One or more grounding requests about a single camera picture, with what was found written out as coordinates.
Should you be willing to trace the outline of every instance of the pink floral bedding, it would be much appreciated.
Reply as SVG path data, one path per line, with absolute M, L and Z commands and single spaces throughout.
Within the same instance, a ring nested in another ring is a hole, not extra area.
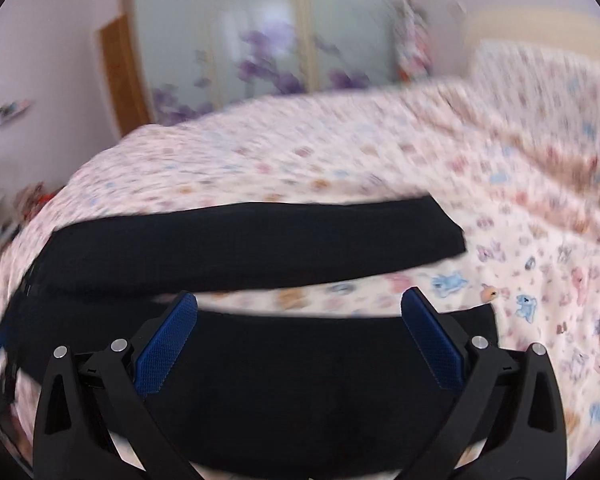
M 535 140 L 461 81 L 264 98 L 180 126 L 140 128 L 78 170 L 1 258 L 0 316 L 52 231 L 72 222 L 423 192 L 464 229 L 463 256 L 352 282 L 198 301 L 290 316 L 398 316 L 411 285 L 440 311 L 491 301 L 502 346 L 540 341 L 549 349 L 572 471 L 600 438 L 600 154 Z M 37 394 L 21 375 L 17 410 L 29 435 Z

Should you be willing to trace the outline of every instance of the patterned pillow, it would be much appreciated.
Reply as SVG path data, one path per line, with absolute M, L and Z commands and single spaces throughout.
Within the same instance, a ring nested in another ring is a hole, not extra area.
M 600 63 L 572 52 L 485 40 L 470 80 L 504 117 L 542 140 L 600 152 Z

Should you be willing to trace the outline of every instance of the bed sheet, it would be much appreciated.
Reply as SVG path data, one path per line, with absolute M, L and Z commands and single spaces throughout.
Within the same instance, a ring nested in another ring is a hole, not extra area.
M 77 221 L 424 192 L 464 229 L 463 256 L 351 282 L 199 294 L 198 301 L 289 316 L 398 316 L 412 285 L 440 312 L 490 301 L 501 346 L 548 348 L 573 471 L 600 439 L 600 154 L 534 138 L 460 80 L 264 98 L 171 128 L 140 128 L 80 168 L 5 252 L 0 317 L 53 230 Z M 29 436 L 37 398 L 21 374 L 16 410 Z

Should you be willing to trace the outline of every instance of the bed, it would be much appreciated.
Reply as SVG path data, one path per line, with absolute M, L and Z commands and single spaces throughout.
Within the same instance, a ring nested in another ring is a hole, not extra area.
M 3 254 L 0 318 L 51 233 L 75 222 L 430 193 L 464 230 L 462 256 L 346 283 L 199 294 L 198 302 L 226 312 L 388 317 L 399 316 L 410 286 L 440 312 L 491 302 L 501 346 L 540 341 L 549 350 L 573 472 L 600 440 L 600 65 L 576 60 L 484 42 L 467 79 L 269 97 L 179 126 L 144 126 L 80 168 Z M 536 79 L 549 73 L 552 90 L 538 93 Z M 565 114 L 578 114 L 571 127 Z M 39 389 L 21 374 L 16 391 L 31 439 Z

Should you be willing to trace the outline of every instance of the black fabric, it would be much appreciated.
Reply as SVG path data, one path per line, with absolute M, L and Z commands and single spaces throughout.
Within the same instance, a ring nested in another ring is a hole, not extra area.
M 164 308 L 147 300 L 29 299 L 18 333 L 22 370 L 41 383 L 55 347 L 106 348 Z M 469 337 L 497 344 L 489 305 L 443 316 Z M 407 466 L 454 400 L 437 387 L 399 317 L 201 310 L 160 393 L 146 405 L 192 462 L 254 478 L 337 478 Z M 123 434 L 106 405 L 105 414 L 110 429 Z
M 82 222 L 55 232 L 36 293 L 140 296 L 286 288 L 427 265 L 465 251 L 430 196 L 362 205 L 241 203 Z

